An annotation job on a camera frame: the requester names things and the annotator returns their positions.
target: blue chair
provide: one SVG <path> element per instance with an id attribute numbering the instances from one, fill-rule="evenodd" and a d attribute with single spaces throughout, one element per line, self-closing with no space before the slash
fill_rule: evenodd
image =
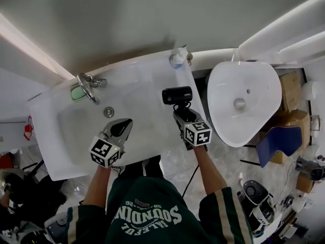
<path id="1" fill-rule="evenodd" d="M 257 143 L 257 145 L 245 145 L 256 148 L 259 163 L 240 160 L 241 162 L 259 165 L 261 167 L 271 160 L 277 151 L 291 156 L 303 144 L 300 127 L 273 127 Z"/>

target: sink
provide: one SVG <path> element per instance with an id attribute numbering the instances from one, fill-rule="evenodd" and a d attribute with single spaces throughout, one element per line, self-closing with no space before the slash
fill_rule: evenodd
<path id="1" fill-rule="evenodd" d="M 211 72 L 208 107 L 218 136 L 232 147 L 247 144 L 279 109 L 282 90 L 271 65 L 223 62 Z"/>
<path id="2" fill-rule="evenodd" d="M 203 107 L 187 62 L 181 69 L 169 64 L 171 52 L 161 52 L 105 66 L 87 74 L 107 79 L 106 88 L 92 88 L 99 98 L 73 102 L 70 88 L 76 79 L 46 91 L 29 103 L 37 141 L 53 180 L 93 174 L 97 164 L 88 148 L 105 125 L 118 118 L 131 118 L 133 128 L 125 154 L 114 165 L 141 161 L 171 148 L 184 147 L 173 119 L 173 106 L 163 104 L 167 87 L 191 86 L 192 108 L 204 118 Z M 108 118 L 104 109 L 111 107 Z"/>

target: person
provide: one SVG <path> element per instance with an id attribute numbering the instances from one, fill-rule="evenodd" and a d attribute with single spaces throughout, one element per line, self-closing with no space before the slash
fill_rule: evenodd
<path id="1" fill-rule="evenodd" d="M 5 193 L 0 199 L 0 240 L 10 244 L 50 243 L 45 237 L 44 222 L 66 201 L 59 191 L 64 180 L 52 181 L 47 175 L 30 187 L 26 180 L 14 173 L 6 178 Z M 8 210 L 10 199 L 22 204 L 16 206 L 14 214 Z"/>
<path id="2" fill-rule="evenodd" d="M 108 199 L 111 168 L 98 166 L 83 204 L 68 209 L 62 243 L 252 243 L 236 193 L 203 146 L 194 152 L 207 194 L 200 202 L 200 221 L 163 178 L 158 156 L 145 166 L 146 176 L 141 162 L 126 166 Z"/>

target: marble floor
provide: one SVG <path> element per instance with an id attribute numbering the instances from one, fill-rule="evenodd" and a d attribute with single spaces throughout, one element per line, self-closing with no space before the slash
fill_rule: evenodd
<path id="1" fill-rule="evenodd" d="M 203 105 L 206 107 L 204 92 L 201 93 L 201 97 Z M 306 107 L 306 103 L 302 102 L 300 109 L 306 110 Z M 225 178 L 227 184 L 233 187 L 235 191 L 241 190 L 239 184 L 240 179 L 242 179 L 243 182 L 253 179 L 261 183 L 274 196 L 274 202 L 278 201 L 278 203 L 280 203 L 281 200 L 290 193 L 299 194 L 295 192 L 298 172 L 295 170 L 295 166 L 291 166 L 291 164 L 297 160 L 298 156 L 302 154 L 301 152 L 297 152 L 291 157 L 288 157 L 283 165 L 269 162 L 266 167 L 261 168 L 259 166 L 240 162 L 240 159 L 258 162 L 254 148 L 230 147 L 216 134 L 213 135 L 211 144 L 208 145 L 208 148 L 208 153 L 213 163 Z M 16 163 L 21 168 L 34 162 L 39 162 L 42 159 L 37 145 L 22 148 L 15 156 Z M 172 182 L 181 194 L 184 192 L 197 165 L 194 152 L 192 150 L 186 151 L 185 148 L 171 149 L 161 155 L 161 167 L 164 171 L 164 177 Z M 43 165 L 36 177 L 40 180 L 45 175 L 47 175 L 47 170 L 45 165 Z M 116 177 L 117 172 L 112 171 L 108 190 L 110 190 L 112 182 Z M 86 195 L 91 178 L 92 175 L 83 176 L 68 179 L 64 183 L 62 192 L 66 194 L 68 200 L 60 207 L 58 212 L 64 212 L 68 207 L 79 205 L 79 201 L 82 201 Z M 188 208 L 195 216 L 198 216 L 199 204 L 205 195 L 201 180 L 201 172 L 200 169 L 198 169 L 184 196 Z"/>

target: green shirt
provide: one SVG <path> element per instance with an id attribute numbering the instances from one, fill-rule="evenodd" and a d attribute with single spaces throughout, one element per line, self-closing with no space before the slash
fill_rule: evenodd
<path id="1" fill-rule="evenodd" d="M 200 202 L 199 218 L 165 179 L 118 178 L 107 212 L 92 205 L 69 208 L 62 243 L 252 243 L 242 207 L 229 187 Z"/>

